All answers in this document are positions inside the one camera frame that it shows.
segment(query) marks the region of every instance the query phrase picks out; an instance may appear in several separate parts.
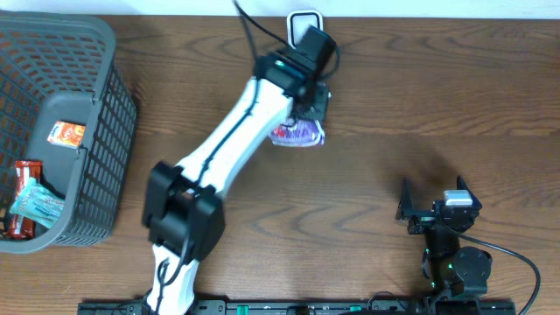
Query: plastic basket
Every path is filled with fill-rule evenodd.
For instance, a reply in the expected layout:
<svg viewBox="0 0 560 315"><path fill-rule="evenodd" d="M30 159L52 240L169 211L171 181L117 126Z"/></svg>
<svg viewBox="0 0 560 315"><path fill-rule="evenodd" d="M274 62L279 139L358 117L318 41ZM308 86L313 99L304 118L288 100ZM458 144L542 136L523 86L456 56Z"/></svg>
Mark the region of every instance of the plastic basket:
<svg viewBox="0 0 560 315"><path fill-rule="evenodd" d="M26 241L0 237L0 252L109 236L137 122L115 48L113 31L94 17L0 11L0 231L9 226L16 160L42 160L41 183L65 199L51 229L38 224ZM78 149L46 141L56 121L86 125Z"/></svg>

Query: white robotic arm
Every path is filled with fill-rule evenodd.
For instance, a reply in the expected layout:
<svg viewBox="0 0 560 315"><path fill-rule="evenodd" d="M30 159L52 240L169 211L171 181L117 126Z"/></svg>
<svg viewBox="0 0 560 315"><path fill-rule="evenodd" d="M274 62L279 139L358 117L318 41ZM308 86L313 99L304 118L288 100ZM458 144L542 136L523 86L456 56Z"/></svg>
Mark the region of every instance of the white robotic arm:
<svg viewBox="0 0 560 315"><path fill-rule="evenodd" d="M218 150L199 183L200 186L213 186L216 189L216 195L222 199L225 199L235 176L253 155L259 144L291 113L293 99L284 95L283 88L265 79L260 79L258 86L258 98L251 111L252 115L243 120L243 123ZM247 83L240 100L212 135L197 150L177 163L177 166L183 168L183 177L192 182L198 180L200 170L208 155L251 106L255 87L256 78L252 78ZM162 262L168 262L167 270L170 272L165 273L164 280L169 281L172 272L179 265L179 256L164 245L154 244L152 248L156 257L156 266ZM193 284L198 267L199 261L196 259L193 259L188 265L181 266L177 280L163 289L164 303L160 302L158 313L169 315L186 313L194 300ZM156 269L153 289L147 298L147 304L154 311L158 308L159 295L160 283L158 269Z"/></svg>
<svg viewBox="0 0 560 315"><path fill-rule="evenodd" d="M335 48L328 35L310 27L295 49L256 58L255 77L212 135L174 167L154 167L143 213L156 259L147 313L188 311L199 263L225 228L222 201L235 176L290 115L309 119L326 108L328 89L319 81Z"/></svg>

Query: wood grain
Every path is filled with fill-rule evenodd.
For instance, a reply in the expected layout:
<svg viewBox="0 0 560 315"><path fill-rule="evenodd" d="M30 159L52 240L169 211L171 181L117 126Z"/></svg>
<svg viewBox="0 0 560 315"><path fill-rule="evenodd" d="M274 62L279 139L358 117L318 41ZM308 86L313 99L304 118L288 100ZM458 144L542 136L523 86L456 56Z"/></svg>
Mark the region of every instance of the wood grain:
<svg viewBox="0 0 560 315"><path fill-rule="evenodd" d="M154 271L140 225L150 168L195 149L237 101L251 59L234 17L102 17L139 124L113 236L92 248L0 255L1 313L73 314L130 299ZM278 34L284 20L259 18ZM403 177L428 207L458 174L484 205L471 235L542 272L531 314L560 302L560 22L328 18L342 50L326 146L264 143L235 181L227 228L196 289L230 298L368 298L428 290L424 239L394 221ZM277 45L255 34L261 52ZM490 298L527 301L534 276L492 252Z"/></svg>

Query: food packet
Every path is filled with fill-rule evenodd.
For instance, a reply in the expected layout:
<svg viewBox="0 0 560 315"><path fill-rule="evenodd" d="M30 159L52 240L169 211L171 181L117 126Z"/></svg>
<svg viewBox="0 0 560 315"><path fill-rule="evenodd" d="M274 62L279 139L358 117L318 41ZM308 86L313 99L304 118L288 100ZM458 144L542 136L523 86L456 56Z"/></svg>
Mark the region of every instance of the food packet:
<svg viewBox="0 0 560 315"><path fill-rule="evenodd" d="M59 219L64 209L64 200L57 198L48 189L44 188L35 178L30 178L29 183L11 206L10 212L23 215L52 228Z"/></svg>
<svg viewBox="0 0 560 315"><path fill-rule="evenodd" d="M77 148L84 137L84 132L86 132L85 126L70 122L56 122L46 141L68 148Z"/></svg>
<svg viewBox="0 0 560 315"><path fill-rule="evenodd" d="M319 121L296 120L286 122L269 134L274 145L287 147L312 147L325 144L325 131Z"/></svg>
<svg viewBox="0 0 560 315"><path fill-rule="evenodd" d="M39 180L43 162L41 161L16 161L14 164L17 173L15 199L29 183L29 179ZM15 214L11 217L8 227L8 236L16 240L32 239L35 237L35 222L23 215Z"/></svg>

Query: purple snack bag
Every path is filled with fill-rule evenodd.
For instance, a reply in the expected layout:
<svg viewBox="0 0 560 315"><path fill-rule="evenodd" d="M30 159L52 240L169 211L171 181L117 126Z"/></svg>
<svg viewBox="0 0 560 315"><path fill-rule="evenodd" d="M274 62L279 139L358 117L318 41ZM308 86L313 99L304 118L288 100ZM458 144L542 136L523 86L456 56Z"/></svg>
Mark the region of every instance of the purple snack bag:
<svg viewBox="0 0 560 315"><path fill-rule="evenodd" d="M310 147L325 144L325 131L319 121L294 120L288 118L283 125L269 134L274 145L288 147Z"/></svg>

